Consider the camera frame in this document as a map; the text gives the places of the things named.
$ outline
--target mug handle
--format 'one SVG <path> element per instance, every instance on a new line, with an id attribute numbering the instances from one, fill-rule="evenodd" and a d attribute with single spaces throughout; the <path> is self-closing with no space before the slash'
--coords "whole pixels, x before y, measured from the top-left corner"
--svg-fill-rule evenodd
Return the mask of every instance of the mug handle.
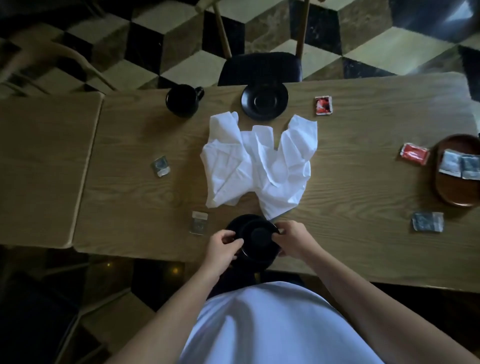
<path id="1" fill-rule="evenodd" d="M 200 101 L 202 97 L 205 95 L 205 90 L 201 86 L 195 88 L 195 92 L 197 93 L 198 101 Z"/>

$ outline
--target hand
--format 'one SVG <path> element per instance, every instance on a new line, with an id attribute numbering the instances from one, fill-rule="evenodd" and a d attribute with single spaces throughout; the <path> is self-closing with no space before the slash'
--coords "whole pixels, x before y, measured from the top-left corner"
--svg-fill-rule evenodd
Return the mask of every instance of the hand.
<path id="1" fill-rule="evenodd" d="M 303 259 L 305 254 L 321 249 L 301 222 L 279 221 L 275 225 L 284 230 L 282 234 L 276 232 L 272 234 L 272 240 L 282 248 L 280 256 L 289 255 L 293 258 Z"/>
<path id="2" fill-rule="evenodd" d="M 234 231 L 220 230 L 210 237 L 202 268 L 216 278 L 225 272 L 232 260 L 237 259 L 235 253 L 242 247 L 243 239 L 231 242 L 234 236 Z"/>

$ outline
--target forearm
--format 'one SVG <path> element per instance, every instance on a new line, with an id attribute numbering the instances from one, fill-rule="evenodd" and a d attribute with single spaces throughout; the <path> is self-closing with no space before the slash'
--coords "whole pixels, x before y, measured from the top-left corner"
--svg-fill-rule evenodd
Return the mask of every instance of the forearm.
<path id="1" fill-rule="evenodd" d="M 175 363 L 218 276 L 200 268 L 108 364 Z"/>
<path id="2" fill-rule="evenodd" d="M 322 248 L 303 255 L 333 298 L 387 363 L 478 363 L 422 317 L 395 301 Z"/>

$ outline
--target napkin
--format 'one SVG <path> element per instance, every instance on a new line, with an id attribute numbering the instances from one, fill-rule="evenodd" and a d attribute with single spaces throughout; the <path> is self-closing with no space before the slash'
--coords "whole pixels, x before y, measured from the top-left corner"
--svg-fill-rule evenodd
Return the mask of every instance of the napkin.
<path id="1" fill-rule="evenodd" d="M 238 114 L 210 118 L 210 135 L 200 157 L 205 167 L 207 207 L 235 205 L 250 191 L 257 194 L 266 219 L 297 206 L 310 178 L 317 150 L 317 122 L 294 115 L 274 147 L 273 129 L 254 125 L 241 132 Z"/>

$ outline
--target person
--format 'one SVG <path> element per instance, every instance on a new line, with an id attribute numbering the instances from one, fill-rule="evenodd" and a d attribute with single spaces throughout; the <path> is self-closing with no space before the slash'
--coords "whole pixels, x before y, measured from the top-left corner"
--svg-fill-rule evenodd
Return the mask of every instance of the person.
<path id="1" fill-rule="evenodd" d="M 222 230 L 185 283 L 108 364 L 479 363 L 435 326 L 325 251 L 295 221 L 272 239 L 303 260 L 358 333 L 322 297 L 287 282 L 254 285 L 207 299 L 242 239 Z"/>

